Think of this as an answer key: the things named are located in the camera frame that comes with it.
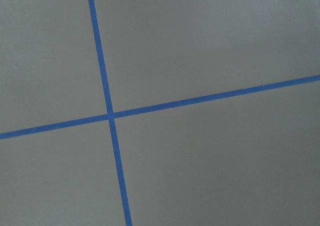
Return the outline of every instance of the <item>blue mark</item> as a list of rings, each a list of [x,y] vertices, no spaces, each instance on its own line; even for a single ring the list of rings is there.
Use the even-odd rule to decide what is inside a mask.
[[[107,77],[107,69],[106,69],[106,65],[105,65],[104,53],[103,53],[103,49],[102,49],[100,32],[99,32],[99,25],[98,25],[97,13],[96,13],[95,0],[88,0],[88,2],[89,2],[92,29],[93,29],[94,40],[95,40],[95,47],[96,47],[96,52],[97,52],[97,56],[98,56],[98,62],[99,62],[99,67],[100,67],[101,79],[102,79],[104,100],[105,100],[106,110],[108,112],[108,118],[109,118],[111,140],[112,140],[112,145],[113,145],[113,153],[114,153],[114,159],[115,159],[116,172],[117,172],[118,182],[119,182],[119,187],[120,187],[120,194],[121,194],[121,200],[122,200],[124,219],[125,219],[126,226],[132,226],[129,201],[128,201],[126,183],[125,183],[125,176],[124,176],[124,171],[123,171],[123,166],[122,166],[122,161],[121,161],[121,154],[120,154],[120,148],[119,148],[119,142],[118,142],[116,122],[115,122],[115,118],[114,118],[114,110],[113,110],[112,102],[111,102],[111,94],[110,94],[109,82],[108,82],[108,77]]]
[[[36,133],[41,133],[45,131],[58,130],[58,129],[72,127],[72,126],[85,125],[85,124],[90,124],[90,123],[95,123],[95,122],[100,122],[105,120],[108,120],[107,114],[93,116],[93,117],[86,117],[86,118],[81,118],[76,120],[70,120],[65,122],[58,122],[58,123],[53,123],[53,124],[48,124],[48,125],[43,125],[38,127],[31,127],[31,128],[21,129],[17,131],[4,132],[4,133],[0,133],[0,140],[19,137],[23,135],[36,134]]]
[[[125,111],[116,112],[114,114],[114,117],[122,118],[122,117],[127,117],[132,115],[139,115],[139,114],[171,109],[171,108],[176,108],[176,107],[181,107],[186,105],[199,104],[207,101],[220,100],[220,99],[225,99],[225,98],[230,98],[230,97],[235,97],[240,95],[253,94],[253,93],[267,91],[267,90],[280,89],[280,88],[294,86],[294,85],[312,83],[315,81],[320,81],[320,75],[304,77],[299,79],[292,79],[292,80],[283,81],[283,82],[270,83],[266,85],[255,86],[255,87],[248,87],[248,88],[238,89],[238,90],[229,91],[229,92],[222,92],[222,93],[216,93],[216,94],[211,94],[207,96],[194,97],[190,99],[167,102],[167,103],[162,103],[162,104],[157,104],[157,105],[152,105],[147,107],[129,109]]]

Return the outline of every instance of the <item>gray floor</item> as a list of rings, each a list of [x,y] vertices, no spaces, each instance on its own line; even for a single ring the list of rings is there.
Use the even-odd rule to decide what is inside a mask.
[[[95,6],[115,112],[320,75],[320,0]],[[107,113],[90,17],[0,0],[0,134]],[[134,226],[320,225],[320,82],[115,123]],[[0,225],[126,225],[113,146],[108,121],[0,140]]]

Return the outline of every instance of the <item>blue stripe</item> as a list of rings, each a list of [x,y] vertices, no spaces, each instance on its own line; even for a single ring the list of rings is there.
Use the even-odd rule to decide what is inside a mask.
[[[105,65],[104,53],[102,49],[99,26],[98,26],[95,0],[88,0],[88,2],[89,2],[92,29],[93,29],[94,40],[95,40],[95,47],[96,47],[96,52],[98,56],[98,62],[99,62],[102,85],[103,85],[105,105],[106,105],[106,110],[108,112],[108,117],[109,117],[111,140],[113,145],[116,172],[117,172],[119,187],[120,187],[124,219],[125,219],[126,226],[132,226],[129,201],[128,201],[126,183],[125,183],[125,176],[124,176],[124,171],[123,171],[123,166],[121,161],[118,135],[117,135],[115,118],[114,118],[114,111],[113,111],[112,102],[111,102],[109,82],[107,77],[107,69]]]
[[[147,107],[140,107],[140,108],[125,110],[125,111],[120,111],[120,112],[116,112],[114,114],[114,117],[122,118],[122,117],[127,117],[132,115],[139,115],[139,114],[171,109],[171,108],[176,108],[176,107],[181,107],[186,105],[199,104],[207,101],[220,100],[220,99],[225,99],[225,98],[230,98],[230,97],[235,97],[240,95],[258,93],[258,92],[267,91],[267,90],[274,90],[274,89],[280,89],[280,88],[289,87],[289,86],[307,84],[307,83],[312,83],[316,81],[320,81],[320,75],[292,79],[292,80],[283,81],[283,82],[270,83],[266,85],[248,87],[248,88],[238,89],[234,91],[216,93],[216,94],[211,94],[207,96],[194,97],[194,98],[184,99],[180,101],[167,102],[167,103],[162,103],[162,104],[157,104],[157,105],[152,105]]]
[[[0,140],[19,137],[23,135],[36,134],[36,133],[41,133],[41,132],[50,131],[50,130],[58,130],[58,129],[72,127],[72,126],[85,125],[85,124],[90,124],[90,123],[95,123],[95,122],[100,122],[105,120],[108,120],[107,114],[93,116],[93,117],[86,117],[86,118],[81,118],[76,120],[70,120],[65,122],[58,122],[58,123],[43,125],[39,127],[31,127],[31,128],[26,128],[26,129],[11,131],[11,132],[4,132],[4,133],[0,133]]]

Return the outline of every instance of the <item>vertical blue line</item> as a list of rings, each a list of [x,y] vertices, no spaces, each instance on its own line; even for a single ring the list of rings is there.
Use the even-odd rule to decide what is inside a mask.
[[[122,200],[124,219],[125,219],[126,226],[132,226],[124,170],[123,170],[123,166],[122,166],[121,154],[120,154],[120,148],[119,148],[119,142],[118,142],[118,135],[117,135],[117,129],[116,129],[114,110],[113,110],[112,102],[111,102],[111,94],[110,94],[109,82],[108,82],[108,77],[107,77],[107,69],[106,69],[106,65],[105,65],[104,53],[103,53],[103,49],[102,49],[100,32],[99,32],[99,25],[98,25],[97,13],[96,13],[95,0],[88,0],[88,2],[89,2],[89,9],[90,9],[90,15],[91,15],[91,22],[92,22],[95,47],[96,47],[96,52],[97,52],[97,56],[98,56],[99,68],[100,68],[101,79],[102,79],[104,100],[105,100],[106,110],[107,110],[108,118],[109,118],[109,126],[110,126],[111,140],[112,140],[112,146],[113,146],[113,154],[114,154],[116,172],[117,172],[118,182],[119,182],[119,187],[120,187],[120,194],[121,194],[121,200]]]

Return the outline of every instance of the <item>blue tape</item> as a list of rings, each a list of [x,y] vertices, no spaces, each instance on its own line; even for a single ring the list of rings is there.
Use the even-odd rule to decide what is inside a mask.
[[[105,120],[108,120],[107,114],[93,116],[93,117],[86,117],[86,118],[81,118],[76,120],[70,120],[65,122],[58,122],[58,123],[43,125],[39,127],[31,127],[31,128],[26,128],[26,129],[11,131],[11,132],[4,132],[4,133],[0,133],[0,140],[19,137],[23,135],[36,134],[36,133],[41,133],[45,131],[58,130],[58,129],[72,127],[72,126],[85,125],[85,124],[90,124],[90,123],[95,123],[95,122],[100,122]]]
[[[95,47],[96,47],[99,68],[100,68],[100,73],[101,73],[101,79],[102,79],[102,85],[103,85],[105,105],[106,105],[106,110],[108,112],[108,117],[109,117],[111,140],[112,140],[112,145],[113,145],[113,153],[114,153],[114,159],[115,159],[116,172],[117,172],[118,182],[119,182],[119,187],[120,187],[120,194],[121,194],[121,200],[122,200],[124,219],[125,219],[126,226],[132,226],[130,207],[129,207],[129,201],[128,201],[126,183],[125,183],[125,176],[124,176],[120,148],[119,148],[119,142],[118,142],[116,122],[115,122],[114,111],[113,111],[112,102],[111,102],[111,94],[110,94],[110,89],[109,89],[107,69],[106,69],[106,65],[105,65],[104,53],[103,53],[103,49],[102,49],[100,32],[99,32],[99,25],[98,25],[97,13],[96,13],[95,0],[88,0],[88,2],[89,2],[89,9],[90,9],[90,15],[91,15],[92,29],[93,29],[93,34],[94,34]]]
[[[248,87],[248,88],[238,89],[238,90],[234,90],[234,91],[216,93],[216,94],[211,94],[211,95],[201,96],[201,97],[194,97],[194,98],[190,98],[190,99],[184,99],[184,100],[174,101],[174,102],[167,102],[167,103],[162,103],[162,104],[157,104],[157,105],[152,105],[152,106],[147,106],[147,107],[129,109],[129,110],[125,110],[125,111],[116,112],[114,114],[114,117],[115,118],[122,118],[122,117],[127,117],[127,116],[132,116],[132,115],[139,115],[139,114],[144,114],[144,113],[149,113],[149,112],[154,112],[154,111],[159,111],[159,110],[165,110],[165,109],[171,109],[171,108],[176,108],[176,107],[181,107],[181,106],[186,106],[186,105],[199,104],[199,103],[203,103],[203,102],[207,102],[207,101],[220,100],[220,99],[225,99],[225,98],[230,98],[230,97],[235,97],[235,96],[240,96],[240,95],[258,93],[258,92],[267,91],[267,90],[280,89],[280,88],[294,86],[294,85],[312,83],[315,81],[320,81],[320,75],[292,79],[292,80],[283,81],[283,82],[270,83],[270,84],[266,84],[266,85],[255,86],[255,87]]]

